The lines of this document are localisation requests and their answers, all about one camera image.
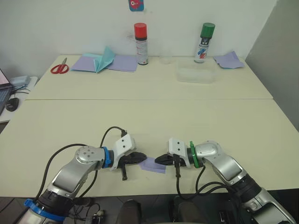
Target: white table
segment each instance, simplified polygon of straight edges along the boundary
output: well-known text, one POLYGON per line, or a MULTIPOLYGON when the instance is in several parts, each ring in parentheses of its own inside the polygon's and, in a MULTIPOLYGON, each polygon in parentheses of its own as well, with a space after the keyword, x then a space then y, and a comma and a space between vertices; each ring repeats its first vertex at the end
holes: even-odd
MULTIPOLYGON (((139 152, 158 157, 170 137, 194 144, 215 140, 267 190, 299 188, 299 134, 271 100, 26 100, 0 135, 0 196, 37 193, 45 165, 59 148, 71 143, 98 146, 105 130, 118 125, 136 140, 139 152)), ((112 131, 104 145, 119 138, 112 131)), ((76 148, 52 162, 46 184, 74 156, 76 148)), ((199 170, 181 169, 181 190, 194 192, 199 170)), ((166 174, 127 167, 100 170, 87 196, 175 194, 175 168, 166 174)), ((89 175, 83 190, 93 179, 89 175)), ((219 181, 207 166, 200 185, 219 181)))
POLYGON ((215 64, 218 76, 214 83, 194 84, 178 82, 176 63, 161 64, 157 57, 150 58, 148 65, 138 65, 135 72, 50 73, 65 57, 70 67, 80 58, 59 56, 28 99, 272 99, 242 59, 245 68, 222 69, 215 64))
MULTIPOLYGON (((30 77, 30 82, 28 84, 28 86, 26 87, 26 89, 28 90, 33 90, 35 84, 37 83, 38 78, 37 77, 30 77)), ((3 109, 1 115, 0 115, 0 123, 5 123, 5 122, 9 122, 11 120, 11 118, 13 118, 14 114, 19 110, 20 106, 23 104, 23 102, 25 101, 25 99, 28 97, 29 94, 26 93, 16 93, 15 95, 11 95, 11 98, 17 97, 19 98, 19 105, 18 108, 15 111, 8 111, 6 108, 3 109)))

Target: floor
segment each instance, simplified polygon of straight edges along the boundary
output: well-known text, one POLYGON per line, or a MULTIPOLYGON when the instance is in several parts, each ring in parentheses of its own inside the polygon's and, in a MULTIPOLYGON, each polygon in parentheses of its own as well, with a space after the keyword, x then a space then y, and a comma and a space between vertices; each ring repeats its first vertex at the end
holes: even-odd
MULTIPOLYGON (((291 213, 298 221, 299 219, 299 190, 279 190, 270 191, 270 193, 291 213)), ((169 201, 175 195, 146 195, 146 196, 114 196, 114 197, 97 197, 93 198, 94 202, 99 203, 101 210, 105 211, 104 219, 101 224, 115 224, 119 210, 124 202, 128 199, 134 199, 141 204, 142 208, 142 224, 155 224, 162 222, 170 222, 168 215, 169 201)), ((15 217, 24 209, 24 198, 8 198, 0 197, 0 224, 11 224, 15 217)), ((205 197, 196 197, 193 202, 202 211, 208 223, 221 224, 219 211, 227 210, 234 213, 234 208, 226 193, 215 193, 205 197)), ((81 217, 86 216, 87 207, 80 212, 81 217)), ((98 210, 97 206, 93 206, 89 215, 98 210)), ((242 211, 245 224, 250 223, 250 216, 246 211, 242 211)), ((64 224, 73 224, 72 218, 66 218, 64 224)), ((84 224, 84 221, 77 221, 77 224, 84 224)))

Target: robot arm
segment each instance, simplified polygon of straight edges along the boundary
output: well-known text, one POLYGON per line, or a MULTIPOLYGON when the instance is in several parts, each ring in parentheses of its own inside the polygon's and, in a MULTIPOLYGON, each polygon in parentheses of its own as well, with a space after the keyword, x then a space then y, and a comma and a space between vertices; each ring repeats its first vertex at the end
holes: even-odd
POLYGON ((122 157, 125 158, 134 151, 135 141, 129 134, 120 138, 112 150, 106 147, 80 147, 74 158, 61 168, 36 202, 27 199, 25 205, 30 209, 18 224, 62 223, 68 216, 73 200, 85 183, 88 174, 101 168, 117 169, 122 163, 122 157))
POLYGON ((169 154, 178 155, 188 168, 191 164, 210 163, 220 179, 230 186, 241 199, 243 207, 253 213, 259 224, 278 224, 282 221, 296 223, 293 217, 266 191, 261 188, 231 156, 225 154, 220 145, 207 141, 190 147, 178 139, 168 142, 169 154))

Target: keyboard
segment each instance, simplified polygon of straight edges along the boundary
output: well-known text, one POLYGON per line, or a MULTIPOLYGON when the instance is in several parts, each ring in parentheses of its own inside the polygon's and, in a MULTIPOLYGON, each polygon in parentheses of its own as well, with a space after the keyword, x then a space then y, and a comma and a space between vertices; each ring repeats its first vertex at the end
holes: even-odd
POLYGON ((9 94, 10 90, 1 90, 0 91, 0 103, 7 100, 7 95, 9 94))

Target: clear plastic container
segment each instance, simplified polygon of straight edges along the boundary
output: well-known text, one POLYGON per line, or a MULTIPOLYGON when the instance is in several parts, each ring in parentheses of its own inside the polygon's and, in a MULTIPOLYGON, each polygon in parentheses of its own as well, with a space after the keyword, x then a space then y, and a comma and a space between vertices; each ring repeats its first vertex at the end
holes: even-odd
POLYGON ((179 58, 177 60, 177 80, 188 83, 209 84, 215 81, 216 63, 207 59, 204 63, 194 62, 194 58, 179 58))

